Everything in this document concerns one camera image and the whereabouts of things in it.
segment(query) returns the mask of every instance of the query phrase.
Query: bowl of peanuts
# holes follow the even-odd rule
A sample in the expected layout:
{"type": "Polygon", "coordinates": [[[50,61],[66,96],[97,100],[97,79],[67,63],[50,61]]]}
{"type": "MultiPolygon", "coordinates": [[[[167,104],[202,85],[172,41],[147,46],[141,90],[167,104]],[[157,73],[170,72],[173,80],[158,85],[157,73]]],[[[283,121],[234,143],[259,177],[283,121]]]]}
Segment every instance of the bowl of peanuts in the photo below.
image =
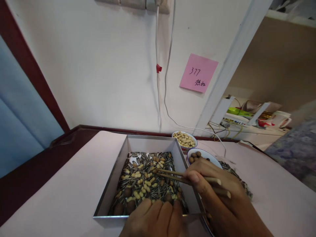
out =
{"type": "Polygon", "coordinates": [[[195,137],[187,132],[175,131],[172,133],[172,137],[178,140],[183,152],[188,152],[191,148],[195,148],[198,145],[198,141],[195,137]]]}
{"type": "Polygon", "coordinates": [[[190,149],[187,154],[187,159],[190,165],[198,161],[199,159],[206,159],[207,161],[212,162],[217,167],[223,169],[221,164],[213,155],[199,148],[190,149]]]}

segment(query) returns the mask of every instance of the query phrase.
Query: white cable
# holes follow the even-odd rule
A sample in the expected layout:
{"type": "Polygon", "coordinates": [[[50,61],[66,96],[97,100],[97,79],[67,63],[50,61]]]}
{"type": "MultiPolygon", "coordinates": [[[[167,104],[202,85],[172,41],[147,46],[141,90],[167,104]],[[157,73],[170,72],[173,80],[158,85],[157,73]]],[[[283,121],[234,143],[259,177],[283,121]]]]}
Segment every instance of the white cable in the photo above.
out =
{"type": "Polygon", "coordinates": [[[166,108],[166,111],[167,111],[167,115],[168,117],[178,126],[180,127],[184,127],[184,128],[190,128],[190,129],[198,129],[198,130],[201,130],[201,131],[204,131],[204,132],[208,132],[208,133],[211,133],[211,134],[214,134],[215,136],[218,137],[219,141],[221,142],[221,144],[223,145],[224,149],[225,149],[225,152],[224,152],[224,157],[226,157],[226,147],[224,146],[224,143],[222,142],[222,140],[220,139],[220,137],[213,133],[213,132],[210,132],[210,131],[206,131],[206,130],[203,130],[203,129],[200,129],[200,128],[191,128],[191,127],[186,127],[186,126],[182,126],[178,123],[176,123],[176,121],[173,120],[173,118],[170,117],[169,115],[169,112],[168,112],[168,109],[167,109],[167,105],[166,105],[166,94],[167,94],[167,72],[168,72],[168,68],[169,68],[169,62],[170,62],[170,55],[171,55],[171,47],[172,47],[172,40],[173,40],[173,27],[174,27],[174,18],[175,18],[175,2],[176,0],[174,0],[174,6],[173,6],[173,20],[172,20],[172,28],[171,28],[171,41],[170,41],[170,48],[169,48],[169,57],[168,57],[168,63],[167,63],[167,68],[166,68],[166,74],[165,74],[165,97],[164,97],[164,104],[165,104],[165,108],[166,108]]]}
{"type": "MultiPolygon", "coordinates": [[[[158,18],[159,18],[159,5],[157,5],[157,18],[156,18],[156,62],[158,64],[158,18]]],[[[159,111],[159,132],[161,132],[161,115],[160,115],[160,102],[159,102],[159,74],[157,73],[157,93],[158,93],[158,111],[159,111]]]]}

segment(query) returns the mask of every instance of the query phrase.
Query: hand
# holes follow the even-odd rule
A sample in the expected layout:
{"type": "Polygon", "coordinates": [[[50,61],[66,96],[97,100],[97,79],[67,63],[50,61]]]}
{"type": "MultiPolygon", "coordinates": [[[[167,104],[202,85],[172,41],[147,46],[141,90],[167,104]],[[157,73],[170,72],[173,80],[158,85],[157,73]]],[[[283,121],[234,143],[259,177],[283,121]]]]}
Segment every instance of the hand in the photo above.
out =
{"type": "Polygon", "coordinates": [[[206,159],[194,162],[183,177],[190,179],[200,194],[219,236],[273,236],[260,219],[237,177],[206,159]],[[222,188],[230,191],[231,199],[217,196],[203,176],[220,179],[222,188]]]}
{"type": "Polygon", "coordinates": [[[182,225],[182,208],[178,201],[144,199],[128,217],[120,237],[178,237],[182,225]]]}

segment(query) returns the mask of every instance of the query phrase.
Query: chopsticks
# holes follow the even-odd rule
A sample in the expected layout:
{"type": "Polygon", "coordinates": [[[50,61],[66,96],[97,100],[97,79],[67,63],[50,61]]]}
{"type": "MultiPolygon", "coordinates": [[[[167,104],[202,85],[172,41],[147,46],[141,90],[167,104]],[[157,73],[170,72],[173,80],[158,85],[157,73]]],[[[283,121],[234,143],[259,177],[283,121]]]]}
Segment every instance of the chopsticks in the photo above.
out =
{"type": "MultiPolygon", "coordinates": [[[[176,172],[176,171],[162,170],[162,169],[158,169],[158,168],[156,168],[156,170],[164,172],[164,173],[174,174],[174,175],[177,175],[177,176],[183,176],[183,173],[176,172]]],[[[222,185],[222,181],[220,179],[218,179],[218,178],[211,178],[211,177],[204,177],[204,178],[210,184],[218,184],[219,186],[222,185]]]]}
{"type": "MultiPolygon", "coordinates": [[[[179,173],[179,172],[175,172],[175,171],[168,171],[168,170],[162,170],[162,169],[156,169],[156,170],[162,171],[162,172],[165,172],[165,173],[172,173],[174,175],[183,176],[183,173],[179,173]]],[[[177,180],[177,181],[179,181],[181,183],[185,183],[185,184],[188,184],[190,186],[193,186],[191,181],[187,180],[185,178],[179,178],[179,177],[167,175],[167,174],[164,174],[164,173],[157,173],[157,174],[160,175],[160,176],[163,176],[163,177],[166,177],[166,178],[170,178],[170,179],[173,179],[173,180],[177,180]]],[[[228,190],[221,189],[221,188],[216,188],[216,187],[213,187],[213,186],[212,186],[212,189],[214,190],[214,192],[217,195],[222,196],[222,197],[227,197],[227,198],[231,199],[231,194],[230,194],[230,192],[228,190]]]]}

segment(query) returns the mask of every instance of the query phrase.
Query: number 377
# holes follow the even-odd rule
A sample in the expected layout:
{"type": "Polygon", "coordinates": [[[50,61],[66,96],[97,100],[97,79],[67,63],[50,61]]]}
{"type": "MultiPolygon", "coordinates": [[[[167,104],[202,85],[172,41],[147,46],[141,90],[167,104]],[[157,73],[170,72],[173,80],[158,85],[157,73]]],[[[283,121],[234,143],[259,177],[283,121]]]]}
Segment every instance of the number 377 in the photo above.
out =
{"type": "Polygon", "coordinates": [[[196,76],[200,73],[200,69],[197,69],[197,68],[192,68],[192,72],[191,73],[189,73],[189,74],[192,74],[193,73],[193,71],[194,71],[194,69],[195,69],[195,72],[194,72],[194,75],[195,75],[195,73],[197,72],[197,74],[196,74],[196,76]]]}

